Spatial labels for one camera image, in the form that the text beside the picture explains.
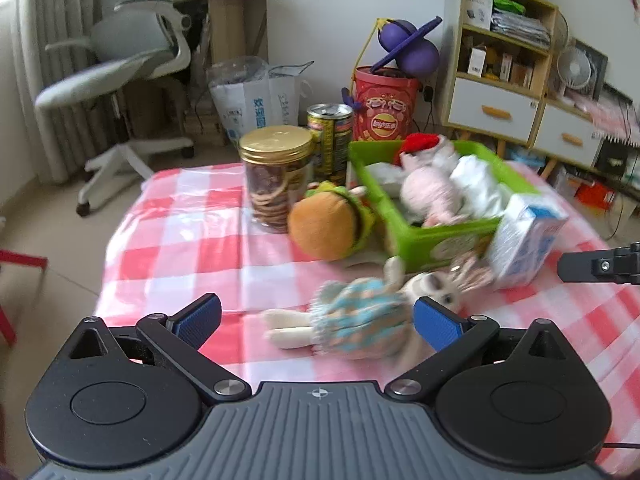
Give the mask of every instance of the gray curtain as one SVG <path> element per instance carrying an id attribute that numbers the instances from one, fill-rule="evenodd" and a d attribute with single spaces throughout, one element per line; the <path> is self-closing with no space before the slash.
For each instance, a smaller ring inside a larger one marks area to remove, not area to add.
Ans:
<path id="1" fill-rule="evenodd" d="M 17 0 L 12 23 L 22 110 L 36 172 L 60 184 L 115 142 L 104 99 L 50 112 L 33 106 L 47 86 L 87 68 L 82 49 L 45 52 L 47 43 L 82 36 L 100 18 L 95 0 Z"/>

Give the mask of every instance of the red stool leg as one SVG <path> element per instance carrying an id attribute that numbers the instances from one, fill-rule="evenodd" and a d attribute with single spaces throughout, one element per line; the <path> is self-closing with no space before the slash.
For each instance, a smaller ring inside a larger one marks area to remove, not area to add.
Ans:
<path id="1" fill-rule="evenodd" d="M 2 332 L 2 335 L 6 339 L 7 343 L 9 343 L 9 346 L 13 346 L 16 340 L 14 327 L 11 326 L 9 319 L 4 313 L 4 310 L 2 310 L 1 306 L 0 306 L 0 332 Z"/>
<path id="2" fill-rule="evenodd" d="M 0 262 L 16 265 L 24 265 L 27 267 L 40 267 L 46 269 L 49 261 L 39 256 L 28 256 L 27 254 L 14 253 L 0 249 Z"/>

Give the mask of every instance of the caster wheel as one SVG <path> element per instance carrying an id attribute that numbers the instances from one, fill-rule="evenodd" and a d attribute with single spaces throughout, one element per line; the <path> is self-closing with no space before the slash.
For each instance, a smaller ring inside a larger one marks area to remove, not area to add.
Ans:
<path id="1" fill-rule="evenodd" d="M 182 158 L 193 158 L 196 156 L 196 149 L 193 146 L 187 146 L 180 150 Z"/>
<path id="2" fill-rule="evenodd" d="M 82 170 L 82 179 L 85 182 L 91 182 L 91 179 L 94 177 L 95 171 L 85 171 Z"/>
<path id="3" fill-rule="evenodd" d="M 78 213 L 80 218 L 85 218 L 91 214 L 91 206 L 88 202 L 85 204 L 78 204 L 78 207 L 76 207 L 76 213 Z"/>

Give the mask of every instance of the chair backrest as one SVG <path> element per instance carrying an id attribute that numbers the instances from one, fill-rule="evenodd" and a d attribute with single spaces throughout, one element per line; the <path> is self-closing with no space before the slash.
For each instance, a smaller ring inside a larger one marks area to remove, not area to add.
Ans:
<path id="1" fill-rule="evenodd" d="M 123 59 L 149 50 L 172 46 L 171 36 L 162 19 L 151 12 L 113 8 L 126 0 L 99 0 L 102 20 L 94 25 L 91 36 L 101 61 Z"/>

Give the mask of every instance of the gold lid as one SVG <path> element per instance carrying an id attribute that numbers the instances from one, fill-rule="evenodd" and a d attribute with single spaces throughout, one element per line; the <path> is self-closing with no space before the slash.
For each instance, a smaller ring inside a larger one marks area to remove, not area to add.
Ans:
<path id="1" fill-rule="evenodd" d="M 267 126 L 240 139 L 240 157 L 254 164 L 289 164 L 311 151 L 311 132 L 298 126 Z"/>

